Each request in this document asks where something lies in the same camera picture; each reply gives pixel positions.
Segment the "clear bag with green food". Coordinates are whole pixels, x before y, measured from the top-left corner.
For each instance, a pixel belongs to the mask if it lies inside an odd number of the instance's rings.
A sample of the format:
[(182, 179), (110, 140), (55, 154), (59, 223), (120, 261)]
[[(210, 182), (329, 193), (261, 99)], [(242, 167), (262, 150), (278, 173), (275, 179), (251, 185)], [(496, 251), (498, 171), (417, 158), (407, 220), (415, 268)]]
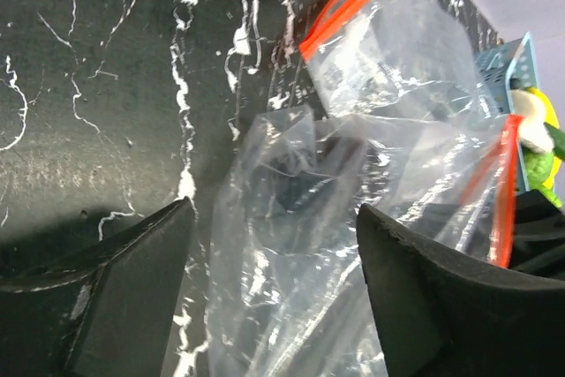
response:
[(518, 126), (516, 116), (318, 120), (307, 107), (256, 116), (215, 201), (210, 374), (385, 375), (360, 208), (502, 264)]

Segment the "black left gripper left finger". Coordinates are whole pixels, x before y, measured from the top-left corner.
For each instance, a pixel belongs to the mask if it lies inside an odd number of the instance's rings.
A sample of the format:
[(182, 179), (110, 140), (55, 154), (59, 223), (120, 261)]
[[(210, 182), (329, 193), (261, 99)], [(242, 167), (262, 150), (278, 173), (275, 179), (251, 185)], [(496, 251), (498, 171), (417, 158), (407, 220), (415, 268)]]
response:
[(194, 210), (176, 200), (111, 238), (1, 280), (3, 376), (157, 376)]

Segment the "clear zip bag red seal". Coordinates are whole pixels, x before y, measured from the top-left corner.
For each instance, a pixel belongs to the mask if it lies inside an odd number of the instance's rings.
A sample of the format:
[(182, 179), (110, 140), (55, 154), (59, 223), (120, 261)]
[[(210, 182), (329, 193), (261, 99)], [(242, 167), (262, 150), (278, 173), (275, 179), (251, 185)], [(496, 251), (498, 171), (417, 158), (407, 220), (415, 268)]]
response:
[(330, 0), (299, 49), (332, 117), (490, 112), (469, 38), (437, 0)]

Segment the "white fake garlic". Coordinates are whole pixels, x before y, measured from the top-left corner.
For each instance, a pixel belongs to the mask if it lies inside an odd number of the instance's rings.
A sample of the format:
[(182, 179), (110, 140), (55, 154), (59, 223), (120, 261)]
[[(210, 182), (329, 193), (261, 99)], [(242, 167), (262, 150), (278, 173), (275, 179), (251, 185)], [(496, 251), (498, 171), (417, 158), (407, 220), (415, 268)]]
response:
[(523, 118), (518, 128), (519, 139), (525, 147), (533, 152), (552, 153), (554, 142), (545, 127), (545, 106), (527, 88), (510, 91), (514, 113)]

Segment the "yellow fake banana bunch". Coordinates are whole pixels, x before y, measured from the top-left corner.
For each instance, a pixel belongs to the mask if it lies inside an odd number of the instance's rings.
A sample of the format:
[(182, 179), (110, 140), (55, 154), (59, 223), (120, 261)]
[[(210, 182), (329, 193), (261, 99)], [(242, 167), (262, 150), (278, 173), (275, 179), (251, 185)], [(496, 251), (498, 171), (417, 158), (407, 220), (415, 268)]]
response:
[(543, 102), (546, 109), (545, 122), (557, 129), (560, 129), (559, 119), (549, 98), (536, 87), (528, 87), (527, 90)]

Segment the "green fake cucumber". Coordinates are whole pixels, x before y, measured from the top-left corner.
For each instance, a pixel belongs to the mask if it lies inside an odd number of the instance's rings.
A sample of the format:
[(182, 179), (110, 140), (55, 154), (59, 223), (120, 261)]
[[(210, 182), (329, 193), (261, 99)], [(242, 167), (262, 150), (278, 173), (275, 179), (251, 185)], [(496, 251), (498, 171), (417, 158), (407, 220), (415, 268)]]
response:
[(565, 161), (565, 133), (555, 126), (545, 123), (546, 130), (554, 142), (554, 155), (561, 161)]

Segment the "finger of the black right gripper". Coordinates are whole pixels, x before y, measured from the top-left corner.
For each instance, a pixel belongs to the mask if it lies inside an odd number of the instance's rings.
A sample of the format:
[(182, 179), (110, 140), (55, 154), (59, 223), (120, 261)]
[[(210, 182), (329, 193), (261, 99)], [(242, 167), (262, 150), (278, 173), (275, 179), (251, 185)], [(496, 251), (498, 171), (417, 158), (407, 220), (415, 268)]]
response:
[(539, 190), (516, 197), (514, 241), (509, 268), (564, 279), (564, 211)]

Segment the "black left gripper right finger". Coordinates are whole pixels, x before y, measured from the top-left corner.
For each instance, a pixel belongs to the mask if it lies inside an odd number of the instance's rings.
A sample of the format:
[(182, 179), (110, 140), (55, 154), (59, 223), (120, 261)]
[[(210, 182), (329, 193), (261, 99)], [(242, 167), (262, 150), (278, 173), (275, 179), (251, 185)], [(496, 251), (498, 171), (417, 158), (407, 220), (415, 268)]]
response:
[(357, 239), (389, 375), (563, 375), (562, 281), (477, 260), (367, 205)]

